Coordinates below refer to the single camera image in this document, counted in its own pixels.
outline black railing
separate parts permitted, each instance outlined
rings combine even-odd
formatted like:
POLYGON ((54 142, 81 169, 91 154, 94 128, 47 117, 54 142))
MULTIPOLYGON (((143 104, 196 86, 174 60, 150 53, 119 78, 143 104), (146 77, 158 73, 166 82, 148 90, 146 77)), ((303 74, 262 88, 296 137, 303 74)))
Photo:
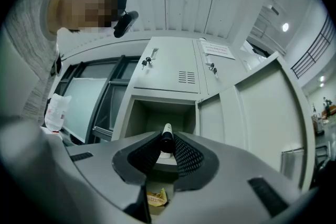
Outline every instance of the black railing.
POLYGON ((321 57, 334 36, 335 28, 329 15, 322 26, 316 39, 306 51, 306 53, 292 67, 294 74, 300 78, 316 61, 321 57))

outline window frame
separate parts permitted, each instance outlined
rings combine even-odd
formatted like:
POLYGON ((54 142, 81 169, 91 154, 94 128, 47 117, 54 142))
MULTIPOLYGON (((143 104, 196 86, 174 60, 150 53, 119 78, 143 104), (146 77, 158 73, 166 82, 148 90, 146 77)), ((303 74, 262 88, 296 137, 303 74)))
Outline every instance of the window frame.
POLYGON ((84 144, 93 144, 97 142, 97 138, 103 139, 106 141, 110 141, 112 137, 112 131, 105 130, 101 127, 94 126, 96 123, 97 116, 99 115, 102 102, 106 96, 107 90, 109 87, 112 86, 128 86, 130 80, 129 79, 119 79, 119 76, 122 76, 124 70, 127 67, 127 64, 129 62, 137 61, 139 62, 141 56, 128 56, 122 55, 121 57, 115 57, 115 58, 106 58, 106 59, 99 59, 99 60, 93 60, 93 61, 87 61, 87 62, 80 62, 76 65, 70 65, 67 69, 67 71, 64 73, 62 79, 59 81, 55 93, 58 95, 64 96, 66 93, 71 81, 73 78, 79 78, 84 71, 84 69, 87 66, 92 65, 101 65, 104 63, 115 63, 114 67, 112 68, 111 72, 109 73, 106 82, 101 89, 98 98, 96 100, 96 104, 93 107, 91 118, 89 121, 85 142, 84 144), (61 91, 60 85, 61 83, 66 83, 65 88, 61 91))

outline plastic bag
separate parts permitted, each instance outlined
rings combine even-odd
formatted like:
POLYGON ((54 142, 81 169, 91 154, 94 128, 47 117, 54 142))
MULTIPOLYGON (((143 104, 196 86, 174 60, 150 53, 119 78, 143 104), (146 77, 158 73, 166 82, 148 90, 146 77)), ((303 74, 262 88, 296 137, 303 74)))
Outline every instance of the plastic bag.
POLYGON ((62 128, 70 100, 71 96, 63 97, 56 93, 52 95, 44 118, 46 126, 50 131, 57 132, 62 128))

